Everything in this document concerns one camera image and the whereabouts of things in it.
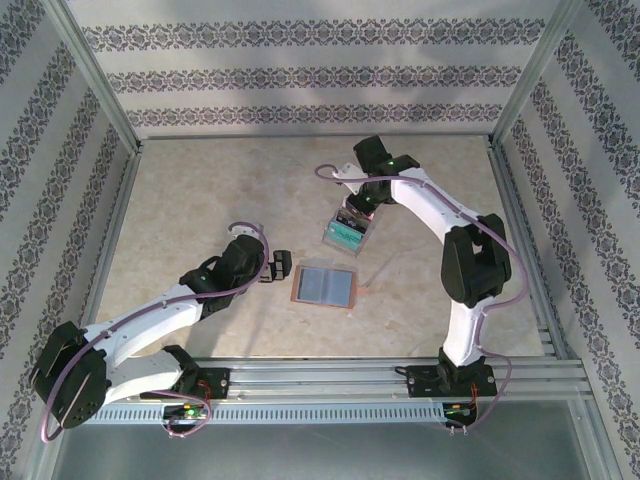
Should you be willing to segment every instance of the metal frame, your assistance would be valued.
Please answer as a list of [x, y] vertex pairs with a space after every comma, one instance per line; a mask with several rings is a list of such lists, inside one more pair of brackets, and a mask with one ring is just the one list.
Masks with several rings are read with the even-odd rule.
[[102, 72], [98, 61], [87, 44], [67, 2], [65, 0], [42, 0], [42, 5], [67, 48], [76, 59], [78, 68], [80, 68], [87, 83], [96, 94], [100, 106], [107, 113], [120, 139], [126, 145], [127, 151], [129, 153], [137, 152], [140, 141], [131, 126], [131, 122], [129, 122], [129, 118], [111, 89], [107, 77]]
[[[531, 285], [531, 298], [544, 347], [542, 357], [513, 359], [512, 380], [501, 401], [566, 401], [585, 462], [593, 478], [622, 478], [613, 449], [582, 361], [571, 358], [557, 319], [550, 307], [540, 266], [518, 208], [514, 186], [507, 174], [499, 146], [538, 81], [558, 41], [575, 16], [581, 0], [560, 0], [547, 28], [514, 88], [491, 135], [485, 137], [487, 153], [504, 205], [515, 247], [523, 256]], [[134, 156], [107, 236], [108, 245], [98, 266], [83, 324], [95, 321], [102, 292], [124, 221], [141, 156], [141, 144], [111, 90], [64, 0], [43, 0], [47, 14], [67, 43], [79, 68], [95, 91], [118, 134]], [[436, 364], [433, 358], [379, 359], [200, 359], [203, 367], [231, 369], [227, 400], [214, 402], [214, 424], [380, 423], [439, 422], [442, 403], [452, 399], [411, 399], [404, 378], [395, 366]], [[504, 361], [489, 359], [498, 385], [504, 380]], [[88, 423], [96, 425], [159, 423], [164, 403], [129, 401], [103, 407]], [[35, 442], [25, 478], [50, 478], [60, 441], [48, 446]]]

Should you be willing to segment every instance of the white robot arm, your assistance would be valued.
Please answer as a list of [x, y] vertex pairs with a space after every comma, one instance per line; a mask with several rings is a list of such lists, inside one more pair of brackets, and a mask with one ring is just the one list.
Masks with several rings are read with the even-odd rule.
[[[58, 378], [64, 378], [52, 408], [62, 428], [84, 423], [102, 405], [145, 392], [173, 389], [201, 398], [206, 396], [207, 390], [213, 387], [206, 382], [206, 371], [201, 371], [181, 347], [173, 345], [153, 355], [130, 357], [165, 335], [227, 308], [237, 295], [244, 293], [241, 287], [258, 275], [261, 282], [270, 283], [283, 280], [290, 273], [290, 252], [274, 251], [274, 262], [261, 271], [265, 265], [265, 247], [258, 239], [260, 235], [250, 229], [231, 233], [237, 238], [222, 256], [211, 257], [187, 272], [177, 285], [156, 299], [105, 323], [81, 330], [67, 322], [51, 333], [31, 374], [31, 383], [46, 402]], [[232, 289], [238, 293], [188, 298]], [[148, 308], [157, 304], [162, 307]], [[137, 312], [139, 316], [130, 318]], [[113, 332], [109, 330], [125, 318], [130, 321]], [[98, 340], [105, 331], [107, 336]], [[69, 374], [62, 375], [72, 358], [96, 340], [95, 346], [73, 364]], [[228, 376], [223, 380], [226, 381], [215, 387], [226, 395]]]
[[[479, 220], [504, 238], [502, 221], [497, 215], [481, 217], [456, 201], [408, 155], [392, 158], [377, 136], [363, 140], [354, 151], [362, 168], [348, 163], [333, 173], [335, 178], [398, 175], [419, 180], [415, 183], [403, 180], [345, 183], [353, 192], [347, 202], [360, 208], [364, 205], [366, 213], [381, 203], [399, 203], [436, 234], [445, 247], [441, 277], [451, 297], [449, 332], [442, 352], [454, 368], [474, 364], [482, 357], [474, 343], [481, 314], [485, 307], [495, 303], [496, 295], [511, 276], [511, 268], [507, 252], [479, 232], [462, 214]], [[458, 211], [453, 211], [443, 199]], [[480, 252], [474, 253], [474, 244]]]

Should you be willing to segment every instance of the damask pattern stripe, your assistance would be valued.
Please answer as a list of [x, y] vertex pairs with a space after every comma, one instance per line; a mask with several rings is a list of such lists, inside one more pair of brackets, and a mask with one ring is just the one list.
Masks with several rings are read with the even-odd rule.
[[624, 186], [627, 197], [640, 218], [640, 150], [616, 106], [606, 94], [593, 67], [573, 34], [567, 34], [555, 52], [556, 59], [571, 83], [584, 113], [598, 135], [602, 149]]
[[640, 348], [640, 287], [635, 283], [635, 275], [629, 273], [629, 260], [624, 257], [618, 236], [611, 230], [607, 212], [593, 187], [589, 172], [544, 82], [539, 82], [533, 89], [531, 100], [582, 212], [582, 219], [605, 268], [611, 290], [616, 293], [616, 302], [623, 311], [629, 333], [636, 340], [636, 348]]
[[589, 8], [640, 82], [640, 14], [632, 2], [589, 0]]
[[346, 122], [494, 122], [498, 104], [296, 105], [128, 110], [134, 127]]
[[192, 90], [347, 87], [512, 87], [519, 67], [289, 67], [123, 72], [107, 75], [118, 94]]
[[0, 222], [20, 185], [25, 167], [31, 162], [44, 127], [49, 124], [54, 108], [76, 67], [73, 56], [64, 43], [56, 49], [44, 75], [29, 99], [24, 115], [13, 129], [0, 158]]
[[344, 19], [84, 27], [95, 52], [311, 45], [532, 45], [542, 19]]
[[15, 0], [2, 14], [0, 21], [0, 85], [11, 72], [22, 49], [44, 18], [44, 8], [38, 0]]
[[[511, 133], [524, 162], [524, 168], [536, 197], [542, 220], [551, 239], [558, 265], [562, 270], [562, 276], [574, 305], [578, 322], [583, 329], [591, 360], [596, 367], [598, 379], [602, 382], [607, 404], [613, 413], [613, 420], [618, 426], [618, 434], [630, 456], [631, 469], [635, 475], [640, 476], [640, 425], [638, 425], [638, 414], [633, 411], [633, 401], [625, 390], [624, 381], [620, 380], [620, 366], [615, 361], [615, 354], [611, 350], [611, 342], [603, 331], [600, 314], [593, 306], [591, 292], [589, 286], [585, 283], [585, 277], [577, 260], [577, 254], [567, 233], [567, 227], [560, 214], [558, 204], [551, 193], [542, 164], [538, 158], [538, 152], [521, 118], [516, 121]], [[511, 167], [507, 165], [507, 168], [513, 182]]]
[[502, 154], [502, 159], [504, 160], [507, 173], [509, 174], [509, 179], [511, 181], [511, 184], [513, 185], [513, 190], [516, 196], [516, 200], [518, 201], [518, 208], [522, 213], [522, 219], [524, 220], [524, 225], [527, 229], [527, 237], [529, 239], [529, 243], [533, 247], [533, 254], [536, 259], [536, 265], [538, 266], [538, 271], [540, 272], [540, 276], [542, 277], [542, 284], [544, 287], [544, 291], [549, 300], [549, 306], [551, 307], [551, 314], [553, 315], [553, 319], [555, 320], [555, 323], [558, 326], [558, 331], [560, 332], [560, 338], [562, 339], [562, 343], [564, 345], [565, 350], [569, 353], [569, 358], [578, 358], [573, 348], [571, 347], [571, 345], [569, 345], [569, 342], [567, 341], [567, 334], [564, 330], [564, 326], [562, 325], [562, 321], [560, 320], [560, 314], [558, 313], [558, 307], [556, 306], [556, 302], [553, 299], [553, 295], [551, 294], [551, 288], [549, 288], [549, 279], [547, 278], [547, 274], [544, 269], [544, 264], [542, 263], [542, 257], [540, 257], [540, 252], [538, 251], [536, 239], [533, 235], [533, 229], [531, 228], [531, 224], [529, 223], [529, 216], [527, 215], [527, 211], [524, 208], [522, 197], [520, 196], [520, 191], [518, 190], [518, 185], [516, 185], [515, 178], [513, 176], [513, 171], [511, 170], [511, 165], [509, 165], [509, 157], [502, 143], [500, 143], [500, 153]]
[[40, 264], [44, 247], [56, 221], [60, 206], [64, 200], [69, 182], [76, 164], [82, 154], [91, 127], [93, 126], [100, 104], [93, 91], [85, 93], [80, 107], [73, 119], [67, 138], [49, 174], [42, 197], [38, 201], [33, 220], [27, 227], [25, 242], [20, 245], [13, 260], [13, 269], [7, 275], [6, 284], [0, 296], [0, 359], [4, 358], [4, 349], [11, 340], [11, 331], [20, 317], [22, 304], [31, 287], [31, 280]]
[[[22, 443], [24, 442], [24, 434], [26, 431], [26, 423], [33, 411], [32, 404], [36, 401], [36, 395], [33, 392], [33, 387], [29, 381], [31, 370], [33, 369], [42, 348], [47, 343], [49, 335], [53, 329], [61, 323], [61, 317], [66, 308], [67, 298], [73, 279], [75, 277], [82, 251], [86, 245], [89, 234], [91, 233], [91, 223], [98, 208], [98, 202], [102, 194], [102, 188], [106, 182], [109, 168], [113, 164], [114, 154], [118, 147], [120, 140], [113, 126], [110, 126], [104, 141], [100, 148], [100, 154], [96, 160], [95, 166], [87, 189], [84, 193], [82, 203], [76, 213], [76, 219], [73, 225], [73, 229], [69, 233], [69, 239], [67, 241], [67, 248], [62, 255], [62, 260], [59, 265], [58, 272], [55, 276], [54, 284], [51, 286], [51, 293], [46, 301], [46, 308], [42, 311], [42, 317], [38, 322], [37, 333], [33, 337], [33, 344], [29, 348], [29, 359], [25, 362], [25, 369], [20, 375], [18, 381], [18, 390], [14, 393], [15, 400], [9, 406], [7, 412], [8, 421], [2, 425], [2, 438], [0, 438], [0, 464], [3, 471], [0, 471], [0, 477], [13, 478], [11, 468], [15, 463], [18, 451], [20, 450]], [[118, 183], [118, 191], [116, 192], [111, 211], [109, 213], [109, 219], [107, 222], [107, 229], [111, 223], [111, 217], [113, 215], [115, 203], [118, 198], [120, 186], [124, 178], [124, 172], [126, 167], [122, 171], [122, 176]], [[95, 277], [100, 255], [102, 253], [102, 247], [106, 240], [106, 233], [100, 243], [98, 256], [94, 263], [93, 274], [91, 275], [91, 282]], [[87, 291], [91, 290], [91, 285], [88, 286]], [[88, 299], [88, 294], [85, 294], [85, 302]], [[79, 310], [79, 317], [76, 323], [79, 323], [82, 318], [85, 305]]]

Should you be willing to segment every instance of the glass panel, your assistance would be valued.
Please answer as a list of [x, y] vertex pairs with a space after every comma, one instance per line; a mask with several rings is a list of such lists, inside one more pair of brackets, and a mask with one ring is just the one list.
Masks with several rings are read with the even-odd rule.
[[503, 403], [468, 436], [437, 425], [160, 426], [67, 432], [54, 479], [585, 479], [564, 402]]

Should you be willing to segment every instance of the beige marble floor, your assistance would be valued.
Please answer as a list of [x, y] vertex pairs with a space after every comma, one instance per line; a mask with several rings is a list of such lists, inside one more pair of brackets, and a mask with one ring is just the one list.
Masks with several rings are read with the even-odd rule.
[[[355, 161], [358, 137], [155, 140], [145, 143], [102, 298], [105, 321], [163, 293], [186, 271], [219, 254], [237, 220], [265, 226], [272, 249], [301, 261], [356, 267], [366, 282], [353, 310], [290, 301], [292, 276], [258, 284], [227, 310], [179, 330], [162, 345], [194, 356], [435, 356], [445, 338], [449, 299], [440, 284], [442, 247], [402, 206], [383, 206], [357, 259], [320, 239], [345, 187], [313, 176], [314, 166]], [[383, 141], [417, 159], [427, 174], [480, 213], [504, 218], [481, 137], [404, 136]], [[503, 298], [519, 288], [519, 276]], [[530, 302], [494, 313], [483, 344], [509, 355], [541, 355]]]

